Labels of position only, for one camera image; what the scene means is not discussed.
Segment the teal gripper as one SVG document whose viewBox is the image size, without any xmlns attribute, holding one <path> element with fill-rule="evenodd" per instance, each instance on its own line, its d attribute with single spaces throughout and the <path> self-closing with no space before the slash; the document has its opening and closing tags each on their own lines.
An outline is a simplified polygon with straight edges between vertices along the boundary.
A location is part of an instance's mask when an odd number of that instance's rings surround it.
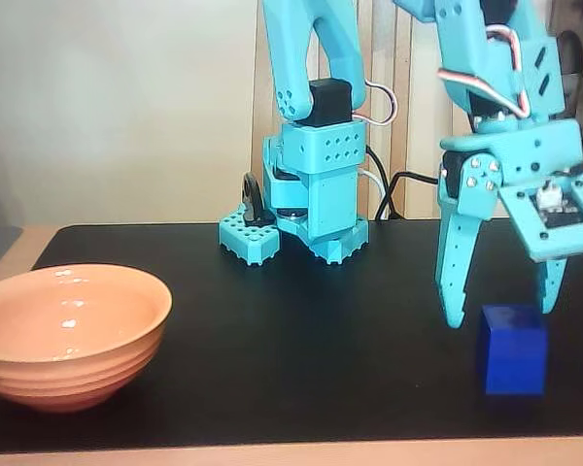
<svg viewBox="0 0 583 466">
<path fill-rule="evenodd" d="M 551 120 L 526 129 L 475 133 L 441 141 L 440 210 L 435 281 L 447 324 L 463 323 L 465 284 L 480 225 L 492 218 L 498 189 L 532 181 L 583 162 L 579 124 Z M 536 266 L 537 303 L 550 314 L 557 302 L 567 259 Z"/>
</svg>

